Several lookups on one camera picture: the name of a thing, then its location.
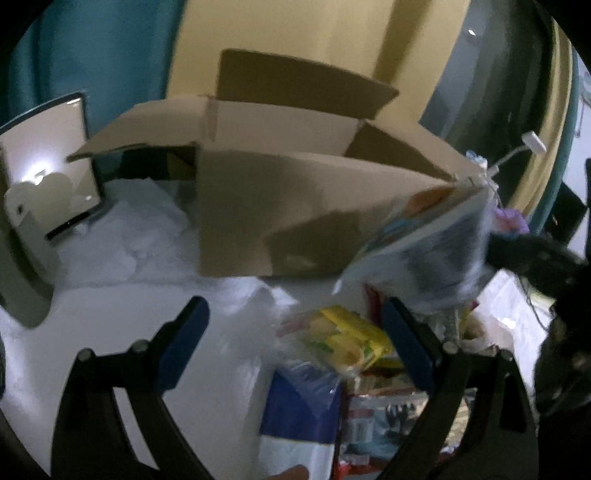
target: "plastic bag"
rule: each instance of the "plastic bag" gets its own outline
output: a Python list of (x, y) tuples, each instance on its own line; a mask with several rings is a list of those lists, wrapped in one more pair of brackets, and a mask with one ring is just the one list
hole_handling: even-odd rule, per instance
[(417, 313), (461, 305), (478, 295), (493, 205), (488, 187), (464, 184), (404, 199), (343, 277), (397, 296)]
[(492, 315), (474, 310), (467, 318), (467, 322), (469, 324), (462, 332), (459, 343), (460, 348), (466, 353), (481, 353), (493, 345), (511, 352), (515, 351), (513, 334)]
[(314, 414), (332, 403), (344, 378), (354, 378), (393, 352), (384, 331), (340, 306), (292, 316), (277, 330), (279, 372)]

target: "open cardboard box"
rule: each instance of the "open cardboard box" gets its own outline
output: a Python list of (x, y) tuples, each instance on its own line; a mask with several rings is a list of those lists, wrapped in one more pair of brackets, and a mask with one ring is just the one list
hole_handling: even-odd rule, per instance
[(403, 196), (479, 170), (417, 124), (371, 121), (390, 85), (225, 50), (217, 97), (142, 103), (70, 156), (168, 147), (195, 161), (200, 274), (341, 272)]

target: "hand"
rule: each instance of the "hand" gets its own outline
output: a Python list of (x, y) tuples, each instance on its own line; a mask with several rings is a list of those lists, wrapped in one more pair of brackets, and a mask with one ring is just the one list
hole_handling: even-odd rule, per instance
[(308, 480), (309, 476), (310, 474), (305, 466), (296, 465), (279, 475), (268, 477), (267, 480)]

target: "charging cable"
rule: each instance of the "charging cable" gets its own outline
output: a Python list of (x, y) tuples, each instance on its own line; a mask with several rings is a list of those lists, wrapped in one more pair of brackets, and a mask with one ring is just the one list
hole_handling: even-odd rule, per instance
[(544, 145), (544, 142), (540, 140), (538, 135), (534, 132), (527, 132), (521, 135), (521, 140), (523, 141), (523, 145), (520, 145), (517, 148), (511, 150), (507, 155), (501, 158), (497, 163), (495, 163), (491, 168), (486, 171), (486, 176), (488, 178), (494, 177), (497, 173), (499, 173), (499, 169), (507, 163), (510, 159), (515, 157), (517, 154), (521, 152), (527, 152), (530, 150), (535, 155), (542, 155), (546, 153), (547, 149)]

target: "monitor screen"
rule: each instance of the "monitor screen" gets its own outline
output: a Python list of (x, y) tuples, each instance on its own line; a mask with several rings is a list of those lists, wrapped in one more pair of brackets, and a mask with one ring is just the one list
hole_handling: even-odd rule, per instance
[(24, 113), (0, 129), (7, 180), (36, 186), (31, 211), (49, 238), (87, 218), (102, 203), (91, 160), (66, 163), (66, 157), (87, 140), (84, 109), (83, 95), (75, 93)]

